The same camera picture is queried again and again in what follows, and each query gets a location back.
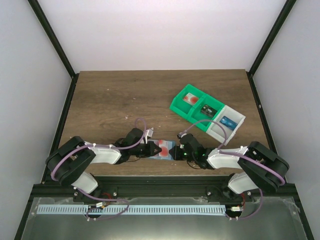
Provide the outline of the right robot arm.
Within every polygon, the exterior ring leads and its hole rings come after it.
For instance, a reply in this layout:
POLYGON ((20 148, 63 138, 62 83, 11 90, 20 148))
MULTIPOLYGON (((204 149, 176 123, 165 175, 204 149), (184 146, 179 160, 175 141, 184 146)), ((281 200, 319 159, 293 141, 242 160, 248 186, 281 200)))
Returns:
POLYGON ((169 150, 177 161, 196 164, 200 169, 240 169, 231 174, 226 187, 235 194, 260 189, 275 193, 283 186, 289 164, 258 141, 234 149, 205 148, 190 133, 179 136, 180 144, 169 150))

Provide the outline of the blue card holder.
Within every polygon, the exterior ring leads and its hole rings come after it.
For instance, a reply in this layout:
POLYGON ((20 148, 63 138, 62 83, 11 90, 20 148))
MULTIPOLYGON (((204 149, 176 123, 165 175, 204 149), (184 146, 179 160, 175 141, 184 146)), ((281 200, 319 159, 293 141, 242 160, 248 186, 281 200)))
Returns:
POLYGON ((154 156, 151 156, 151 159, 156 160, 168 160, 173 161, 174 158, 170 154, 170 150, 176 145, 175 141, 171 140, 154 140, 149 139, 148 142, 154 142, 156 146, 158 146, 161 149, 161 152, 157 153, 154 156))

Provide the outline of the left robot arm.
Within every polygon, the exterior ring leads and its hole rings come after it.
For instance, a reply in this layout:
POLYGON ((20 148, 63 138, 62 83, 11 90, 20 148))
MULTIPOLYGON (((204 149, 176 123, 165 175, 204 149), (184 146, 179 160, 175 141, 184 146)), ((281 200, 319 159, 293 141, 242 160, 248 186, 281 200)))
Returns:
POLYGON ((74 136, 55 150, 45 161, 51 172, 51 178, 61 186, 72 186, 86 194, 93 193, 99 183, 86 172, 91 164, 119 165, 130 157, 149 158, 161 153, 162 148, 149 140, 153 129, 142 131, 133 128, 124 138, 115 143, 102 145, 84 141, 74 136))

